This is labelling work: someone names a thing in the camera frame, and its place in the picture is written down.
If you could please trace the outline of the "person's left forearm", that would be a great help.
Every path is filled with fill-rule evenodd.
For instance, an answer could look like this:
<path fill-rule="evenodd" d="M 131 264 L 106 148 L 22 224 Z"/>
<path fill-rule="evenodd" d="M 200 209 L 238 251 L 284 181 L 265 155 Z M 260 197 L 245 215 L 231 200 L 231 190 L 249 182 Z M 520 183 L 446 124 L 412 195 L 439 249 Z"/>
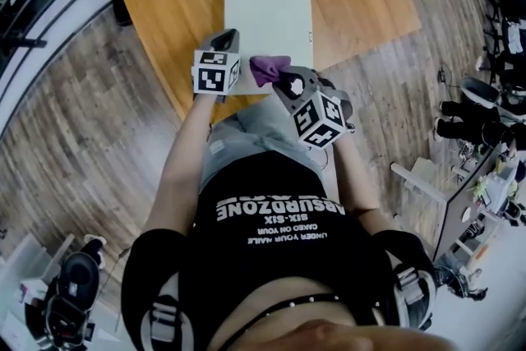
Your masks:
<path fill-rule="evenodd" d="M 186 235 L 191 229 L 215 101 L 214 95 L 195 97 L 168 153 L 144 232 L 169 229 Z"/>

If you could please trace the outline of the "small potted plant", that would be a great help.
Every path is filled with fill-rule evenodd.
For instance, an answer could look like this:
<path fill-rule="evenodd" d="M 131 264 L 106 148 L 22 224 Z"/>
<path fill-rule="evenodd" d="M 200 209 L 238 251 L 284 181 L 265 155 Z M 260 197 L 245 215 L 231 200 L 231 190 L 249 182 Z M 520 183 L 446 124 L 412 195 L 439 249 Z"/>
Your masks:
<path fill-rule="evenodd" d="M 480 201 L 487 191 L 487 175 L 481 176 L 473 186 L 473 200 Z"/>

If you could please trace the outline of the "dark desk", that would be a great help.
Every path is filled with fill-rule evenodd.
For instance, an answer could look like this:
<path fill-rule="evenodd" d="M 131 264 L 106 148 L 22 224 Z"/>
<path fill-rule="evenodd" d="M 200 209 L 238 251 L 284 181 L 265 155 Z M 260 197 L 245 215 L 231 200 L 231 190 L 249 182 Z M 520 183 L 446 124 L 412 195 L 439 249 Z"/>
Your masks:
<path fill-rule="evenodd" d="M 501 161 L 499 150 L 488 151 L 469 172 L 459 169 L 460 181 L 445 203 L 444 219 L 433 259 L 441 257 L 463 235 L 479 215 L 497 214 L 504 205 L 517 173 L 519 159 Z M 487 191 L 480 201 L 473 200 L 473 186 L 487 175 Z"/>

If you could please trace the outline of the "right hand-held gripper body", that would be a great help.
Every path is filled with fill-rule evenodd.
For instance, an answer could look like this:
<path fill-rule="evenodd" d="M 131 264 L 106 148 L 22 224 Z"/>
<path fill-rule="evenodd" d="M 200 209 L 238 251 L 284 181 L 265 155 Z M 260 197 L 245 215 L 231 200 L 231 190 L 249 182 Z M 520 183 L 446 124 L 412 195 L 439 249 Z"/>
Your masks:
<path fill-rule="evenodd" d="M 323 85 L 292 113 L 299 142 L 315 150 L 323 150 L 343 134 L 353 132 L 352 116 L 348 94 Z"/>

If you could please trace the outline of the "light gray shorts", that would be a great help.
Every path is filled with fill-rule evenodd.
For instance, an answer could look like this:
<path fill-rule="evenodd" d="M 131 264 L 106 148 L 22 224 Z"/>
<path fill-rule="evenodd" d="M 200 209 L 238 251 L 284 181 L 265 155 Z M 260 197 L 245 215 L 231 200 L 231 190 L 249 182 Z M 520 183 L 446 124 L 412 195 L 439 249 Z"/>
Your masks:
<path fill-rule="evenodd" d="M 206 143 L 201 188 L 238 159 L 275 151 L 321 176 L 321 168 L 298 142 L 285 107 L 268 97 L 216 123 Z"/>

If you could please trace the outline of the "black printed t-shirt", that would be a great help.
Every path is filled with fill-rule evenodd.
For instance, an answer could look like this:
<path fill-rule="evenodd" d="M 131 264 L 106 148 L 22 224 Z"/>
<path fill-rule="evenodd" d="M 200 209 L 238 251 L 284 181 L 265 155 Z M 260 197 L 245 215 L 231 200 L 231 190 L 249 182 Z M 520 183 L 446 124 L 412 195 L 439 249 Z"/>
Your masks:
<path fill-rule="evenodd" d="M 378 308 L 396 325 L 399 272 L 392 257 L 405 269 L 433 270 L 416 236 L 369 234 L 327 198 L 313 170 L 266 151 L 235 160 L 209 180 L 189 234 L 154 229 L 133 243 L 122 278 L 122 319 L 137 351 L 145 351 L 143 318 L 177 276 L 176 312 L 191 323 L 194 351 L 205 351 L 256 289 L 299 277 L 328 287 L 361 324 L 371 324 Z"/>

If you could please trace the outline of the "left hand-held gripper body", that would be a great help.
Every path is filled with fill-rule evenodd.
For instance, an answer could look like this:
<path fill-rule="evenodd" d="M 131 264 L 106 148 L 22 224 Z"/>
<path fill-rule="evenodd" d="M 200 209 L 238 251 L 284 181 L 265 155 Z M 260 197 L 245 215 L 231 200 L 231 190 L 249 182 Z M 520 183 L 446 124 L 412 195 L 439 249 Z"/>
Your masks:
<path fill-rule="evenodd" d="M 229 95 L 239 76 L 238 53 L 194 51 L 191 77 L 195 94 Z"/>

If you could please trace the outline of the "person's right forearm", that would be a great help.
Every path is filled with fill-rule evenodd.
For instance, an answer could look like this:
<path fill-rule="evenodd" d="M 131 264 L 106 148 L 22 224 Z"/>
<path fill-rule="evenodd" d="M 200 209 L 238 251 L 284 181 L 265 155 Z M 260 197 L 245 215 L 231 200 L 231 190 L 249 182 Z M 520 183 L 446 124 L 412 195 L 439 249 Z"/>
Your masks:
<path fill-rule="evenodd" d="M 381 211 L 375 188 L 353 135 L 342 135 L 332 146 L 340 204 L 370 235 L 395 230 L 395 226 Z"/>

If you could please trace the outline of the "black office chair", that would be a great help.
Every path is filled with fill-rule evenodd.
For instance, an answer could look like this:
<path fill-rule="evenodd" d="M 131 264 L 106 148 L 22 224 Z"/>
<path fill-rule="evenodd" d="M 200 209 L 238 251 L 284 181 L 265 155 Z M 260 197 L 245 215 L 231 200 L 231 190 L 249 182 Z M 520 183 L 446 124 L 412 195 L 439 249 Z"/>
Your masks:
<path fill-rule="evenodd" d="M 436 266 L 435 276 L 438 286 L 445 285 L 447 289 L 458 298 L 471 299 L 474 302 L 481 302 L 487 296 L 488 288 L 471 289 L 468 286 L 468 279 L 459 272 L 454 272 L 448 266 Z"/>
<path fill-rule="evenodd" d="M 526 0 L 484 1 L 484 69 L 491 82 L 503 78 L 507 90 L 526 91 Z"/>

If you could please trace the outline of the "white rectangular board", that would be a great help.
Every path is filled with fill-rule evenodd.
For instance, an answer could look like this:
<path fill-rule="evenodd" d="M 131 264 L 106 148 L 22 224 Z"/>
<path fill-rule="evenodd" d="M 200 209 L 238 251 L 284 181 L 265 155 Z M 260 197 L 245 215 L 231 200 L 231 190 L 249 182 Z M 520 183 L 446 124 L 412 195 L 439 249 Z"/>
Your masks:
<path fill-rule="evenodd" d="M 224 0 L 224 26 L 240 33 L 241 74 L 231 95 L 264 95 L 251 73 L 253 56 L 289 56 L 314 67 L 311 0 Z"/>

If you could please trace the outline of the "white shelf unit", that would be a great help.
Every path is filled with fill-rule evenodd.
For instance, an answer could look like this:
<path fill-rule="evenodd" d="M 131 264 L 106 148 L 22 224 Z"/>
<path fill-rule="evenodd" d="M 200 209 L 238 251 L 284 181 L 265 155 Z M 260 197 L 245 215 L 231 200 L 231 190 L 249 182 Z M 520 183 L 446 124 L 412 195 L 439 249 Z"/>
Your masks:
<path fill-rule="evenodd" d="M 75 240 L 66 236 L 55 253 L 50 253 L 29 233 L 0 265 L 0 348 L 6 351 L 37 351 L 25 325 L 25 305 L 44 298 L 48 285 L 60 271 L 60 264 Z"/>

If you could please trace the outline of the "white desk frame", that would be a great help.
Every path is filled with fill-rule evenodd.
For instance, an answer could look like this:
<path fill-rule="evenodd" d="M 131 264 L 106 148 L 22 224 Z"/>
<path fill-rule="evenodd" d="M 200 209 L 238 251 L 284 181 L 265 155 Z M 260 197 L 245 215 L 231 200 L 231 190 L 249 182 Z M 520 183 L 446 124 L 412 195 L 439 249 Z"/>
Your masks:
<path fill-rule="evenodd" d="M 393 162 L 390 169 L 405 180 L 409 190 L 417 188 L 436 202 L 447 202 L 446 195 L 431 183 L 436 172 L 436 165 L 431 160 L 418 157 L 410 170 Z"/>

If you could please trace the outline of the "person's neck and chin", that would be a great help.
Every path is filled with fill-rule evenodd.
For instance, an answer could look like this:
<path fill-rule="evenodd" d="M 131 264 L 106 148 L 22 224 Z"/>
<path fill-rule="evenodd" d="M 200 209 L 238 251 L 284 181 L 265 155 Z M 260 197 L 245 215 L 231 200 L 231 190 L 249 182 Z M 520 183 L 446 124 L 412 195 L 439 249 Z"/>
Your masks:
<path fill-rule="evenodd" d="M 288 277 L 250 293 L 226 317 L 207 351 L 458 351 L 420 330 L 359 326 L 338 295 L 310 279 Z"/>

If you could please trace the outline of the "purple cloth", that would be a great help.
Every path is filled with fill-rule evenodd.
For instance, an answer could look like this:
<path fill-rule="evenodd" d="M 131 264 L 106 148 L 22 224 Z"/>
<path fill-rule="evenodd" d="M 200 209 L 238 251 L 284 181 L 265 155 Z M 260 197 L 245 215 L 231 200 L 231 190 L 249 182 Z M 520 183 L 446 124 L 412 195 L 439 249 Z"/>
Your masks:
<path fill-rule="evenodd" d="M 279 82 L 281 72 L 290 65 L 289 56 L 253 56 L 249 60 L 249 67 L 258 87 Z"/>

